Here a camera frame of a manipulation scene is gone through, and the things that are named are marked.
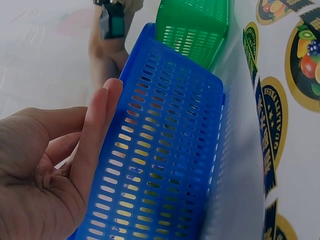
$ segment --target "plastic basket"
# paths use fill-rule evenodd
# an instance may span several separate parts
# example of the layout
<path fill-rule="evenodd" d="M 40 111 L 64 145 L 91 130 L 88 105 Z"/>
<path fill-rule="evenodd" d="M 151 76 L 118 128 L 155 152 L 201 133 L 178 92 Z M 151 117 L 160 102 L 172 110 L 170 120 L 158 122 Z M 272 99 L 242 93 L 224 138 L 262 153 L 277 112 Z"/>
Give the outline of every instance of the plastic basket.
<path fill-rule="evenodd" d="M 218 178 L 223 84 L 154 35 L 148 23 L 122 72 L 124 90 L 87 214 L 70 239 L 191 240 L 198 234 Z"/>
<path fill-rule="evenodd" d="M 208 69 L 229 29 L 229 0 L 162 0 L 156 39 Z"/>

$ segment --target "fruit sticker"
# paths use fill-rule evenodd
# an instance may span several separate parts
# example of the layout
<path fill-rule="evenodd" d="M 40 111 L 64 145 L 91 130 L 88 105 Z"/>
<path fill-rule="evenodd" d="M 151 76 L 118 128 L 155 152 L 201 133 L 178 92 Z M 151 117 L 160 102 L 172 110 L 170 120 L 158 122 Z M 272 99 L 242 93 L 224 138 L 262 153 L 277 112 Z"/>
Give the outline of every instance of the fruit sticker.
<path fill-rule="evenodd" d="M 298 240 L 291 224 L 277 213 L 278 200 L 275 200 L 264 212 L 264 240 Z"/>
<path fill-rule="evenodd" d="M 286 81 L 300 105 L 320 112 L 320 7 L 300 18 L 286 47 Z"/>
<path fill-rule="evenodd" d="M 276 170 L 288 129 L 288 101 L 281 83 L 274 77 L 258 79 L 255 92 L 264 165 L 264 194 L 277 186 Z"/>
<path fill-rule="evenodd" d="M 270 25 L 311 4 L 314 4 L 311 0 L 258 0 L 255 15 L 258 23 Z"/>
<path fill-rule="evenodd" d="M 250 22 L 243 30 L 242 43 L 250 70 L 252 87 L 254 88 L 258 73 L 257 61 L 259 52 L 259 31 L 258 26 L 254 22 Z"/>

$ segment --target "blue plastic basket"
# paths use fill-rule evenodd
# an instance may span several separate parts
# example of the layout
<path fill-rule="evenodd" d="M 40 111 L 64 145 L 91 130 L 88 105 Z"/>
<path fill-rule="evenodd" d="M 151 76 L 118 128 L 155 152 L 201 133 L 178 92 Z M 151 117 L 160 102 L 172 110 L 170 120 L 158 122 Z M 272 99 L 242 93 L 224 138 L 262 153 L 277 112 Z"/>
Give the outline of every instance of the blue plastic basket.
<path fill-rule="evenodd" d="M 121 75 L 87 214 L 73 240 L 195 239 L 214 171 L 223 84 L 154 40 L 148 23 Z"/>

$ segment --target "white floor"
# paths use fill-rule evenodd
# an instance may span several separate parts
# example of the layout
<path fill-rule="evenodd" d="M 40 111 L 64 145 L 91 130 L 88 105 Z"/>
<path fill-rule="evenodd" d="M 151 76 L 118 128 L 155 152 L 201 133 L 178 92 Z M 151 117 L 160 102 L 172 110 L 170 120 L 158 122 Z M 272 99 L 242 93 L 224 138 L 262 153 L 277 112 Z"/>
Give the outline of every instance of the white floor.
<path fill-rule="evenodd" d="M 160 0 L 145 1 L 126 41 L 134 46 Z M 1 1 L 0 118 L 26 107 L 84 106 L 92 94 L 88 39 L 93 4 L 88 0 Z"/>

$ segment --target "person's leg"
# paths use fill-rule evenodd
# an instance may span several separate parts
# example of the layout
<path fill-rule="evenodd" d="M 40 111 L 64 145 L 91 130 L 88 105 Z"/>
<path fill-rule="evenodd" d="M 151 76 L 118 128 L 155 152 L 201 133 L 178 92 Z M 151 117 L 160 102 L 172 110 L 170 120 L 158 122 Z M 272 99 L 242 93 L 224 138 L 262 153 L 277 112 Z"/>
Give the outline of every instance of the person's leg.
<path fill-rule="evenodd" d="M 89 41 L 88 54 L 90 58 L 90 73 L 93 85 L 100 88 L 107 79 L 118 78 L 128 59 L 125 49 L 125 38 L 102 40 L 100 36 L 99 19 L 102 8 L 95 6 L 92 32 Z M 125 11 L 124 28 L 127 36 L 134 12 Z"/>

